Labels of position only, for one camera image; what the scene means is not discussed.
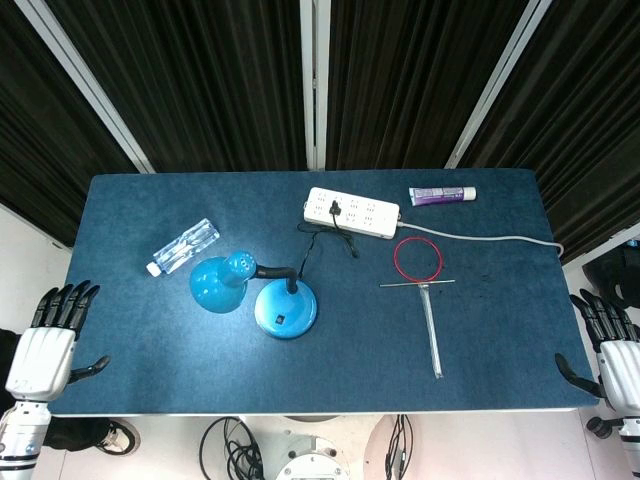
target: plastic bottle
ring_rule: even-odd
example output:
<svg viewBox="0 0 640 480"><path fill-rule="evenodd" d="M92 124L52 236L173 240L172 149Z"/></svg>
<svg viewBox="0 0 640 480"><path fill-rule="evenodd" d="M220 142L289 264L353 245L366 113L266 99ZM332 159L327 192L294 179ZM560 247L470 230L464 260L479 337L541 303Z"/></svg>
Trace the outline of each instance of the plastic bottle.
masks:
<svg viewBox="0 0 640 480"><path fill-rule="evenodd" d="M220 233L216 227L209 220L203 218L178 238L154 253L154 261L147 265L147 270L154 277L162 272L171 273L218 238L220 238Z"/></svg>

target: lamp neck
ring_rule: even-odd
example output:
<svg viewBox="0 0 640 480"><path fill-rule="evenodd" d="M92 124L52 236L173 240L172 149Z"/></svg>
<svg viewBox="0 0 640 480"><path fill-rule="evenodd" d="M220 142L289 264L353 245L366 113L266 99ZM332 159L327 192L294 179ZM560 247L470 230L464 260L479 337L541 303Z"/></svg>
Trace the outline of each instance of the lamp neck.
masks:
<svg viewBox="0 0 640 480"><path fill-rule="evenodd" d="M287 292L294 294L298 291L296 285L296 279L298 273L291 267L263 267L262 265L256 266L255 278L286 278L287 279Z"/></svg>

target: tube cap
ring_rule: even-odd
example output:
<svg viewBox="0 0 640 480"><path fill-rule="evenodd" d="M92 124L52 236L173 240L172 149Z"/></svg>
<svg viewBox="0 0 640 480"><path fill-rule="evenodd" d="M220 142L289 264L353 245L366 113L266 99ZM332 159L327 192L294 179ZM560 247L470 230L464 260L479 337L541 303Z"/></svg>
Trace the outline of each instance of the tube cap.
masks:
<svg viewBox="0 0 640 480"><path fill-rule="evenodd" d="M467 202L476 199L476 187L462 188L462 201Z"/></svg>

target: power outlet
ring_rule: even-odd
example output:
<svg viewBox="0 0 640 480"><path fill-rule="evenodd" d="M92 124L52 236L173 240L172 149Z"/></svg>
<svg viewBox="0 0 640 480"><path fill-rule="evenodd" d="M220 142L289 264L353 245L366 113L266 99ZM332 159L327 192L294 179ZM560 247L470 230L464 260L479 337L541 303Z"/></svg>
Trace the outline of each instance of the power outlet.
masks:
<svg viewBox="0 0 640 480"><path fill-rule="evenodd" d="M341 229L387 239L395 235L400 218L399 205L319 187L309 191L304 204L305 221L333 227L329 209L334 200L341 210L340 215L336 215L336 223Z"/></svg>

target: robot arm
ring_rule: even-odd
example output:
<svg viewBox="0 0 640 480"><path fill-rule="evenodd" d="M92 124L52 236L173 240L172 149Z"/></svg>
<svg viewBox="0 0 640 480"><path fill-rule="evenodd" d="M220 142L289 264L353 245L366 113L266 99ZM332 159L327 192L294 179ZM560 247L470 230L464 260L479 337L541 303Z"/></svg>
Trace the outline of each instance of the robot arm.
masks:
<svg viewBox="0 0 640 480"><path fill-rule="evenodd" d="M582 298L571 295L587 326L598 367L599 382L578 377L567 360L556 354L556 365L572 385L604 398L619 416L618 425L627 460L636 477L640 477L640 342L638 327L627 313L586 290Z"/></svg>
<svg viewBox="0 0 640 480"><path fill-rule="evenodd" d="M0 420L0 478L31 478L51 420L47 403L75 381L99 373L109 363L71 370L76 341L99 286L85 281L73 288L54 288L42 297L20 338L6 389L17 400Z"/></svg>

